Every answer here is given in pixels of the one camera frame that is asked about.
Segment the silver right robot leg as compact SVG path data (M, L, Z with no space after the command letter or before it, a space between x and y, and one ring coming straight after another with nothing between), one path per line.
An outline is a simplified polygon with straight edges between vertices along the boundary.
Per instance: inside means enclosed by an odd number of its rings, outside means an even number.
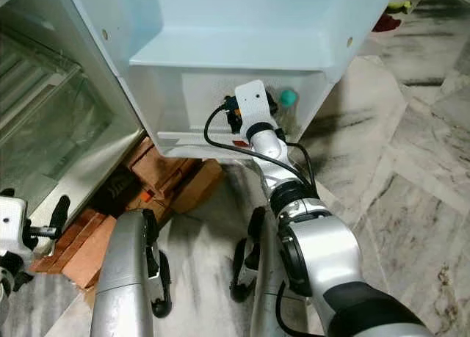
M231 299L246 304L249 337L291 337L278 323L278 284L282 279L264 240L267 209L252 210L246 236L235 247L231 266Z

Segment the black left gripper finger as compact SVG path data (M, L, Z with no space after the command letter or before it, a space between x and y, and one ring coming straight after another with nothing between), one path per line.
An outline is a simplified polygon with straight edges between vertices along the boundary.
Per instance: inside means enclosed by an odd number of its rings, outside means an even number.
M68 207L70 205L71 201L68 196L61 196L58 200L50 217L50 239L60 239L62 236L68 220Z

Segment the silver robot leg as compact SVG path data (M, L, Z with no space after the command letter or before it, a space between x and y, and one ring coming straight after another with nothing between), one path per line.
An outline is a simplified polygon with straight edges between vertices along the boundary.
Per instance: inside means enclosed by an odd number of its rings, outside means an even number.
M246 304L249 337L291 337L278 323L278 284L282 279L264 240L267 209L252 210L246 236L235 247L231 266L231 299Z
M98 273L90 337L154 337L154 318L172 311L169 260L158 244L161 229L151 209L117 218Z

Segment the ribbed clear fridge shelf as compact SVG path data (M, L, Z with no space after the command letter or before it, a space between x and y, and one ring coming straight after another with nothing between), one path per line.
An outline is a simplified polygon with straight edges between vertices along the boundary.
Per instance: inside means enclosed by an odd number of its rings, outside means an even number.
M3 29L0 45L1 138L7 138L43 100L81 71L63 52L13 29Z

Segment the silver left robot leg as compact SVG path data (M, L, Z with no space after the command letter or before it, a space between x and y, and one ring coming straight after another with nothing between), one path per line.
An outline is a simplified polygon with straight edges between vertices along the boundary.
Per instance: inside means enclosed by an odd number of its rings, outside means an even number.
M154 318L172 311L169 260L158 244L161 229L151 209L117 218L98 273L90 337L154 337Z

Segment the orange clay brick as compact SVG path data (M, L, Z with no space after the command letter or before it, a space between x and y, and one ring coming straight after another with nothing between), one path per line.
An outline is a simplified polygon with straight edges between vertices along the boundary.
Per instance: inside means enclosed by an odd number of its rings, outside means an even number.
M162 156L150 137L145 137L122 160L143 182L145 189L154 192L160 200L173 200L186 176L198 169L200 159L167 158Z
M30 269L63 274L81 289L94 286L114 228L114 217L85 209L54 244L51 255L40 257Z

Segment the brown wooden board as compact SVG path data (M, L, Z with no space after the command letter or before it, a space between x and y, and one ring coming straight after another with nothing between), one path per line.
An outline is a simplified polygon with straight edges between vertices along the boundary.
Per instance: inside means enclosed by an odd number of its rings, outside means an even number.
M216 159L203 160L198 169L184 177L176 189L170 207L175 212L186 213L201 206L214 193L225 172Z

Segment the clear fridge crisper drawer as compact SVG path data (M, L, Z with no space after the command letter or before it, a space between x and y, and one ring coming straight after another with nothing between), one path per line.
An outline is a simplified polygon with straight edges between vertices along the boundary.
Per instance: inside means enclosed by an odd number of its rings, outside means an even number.
M115 106L84 70L35 108L0 139L0 190L24 200L42 200L76 163L112 132L139 128Z

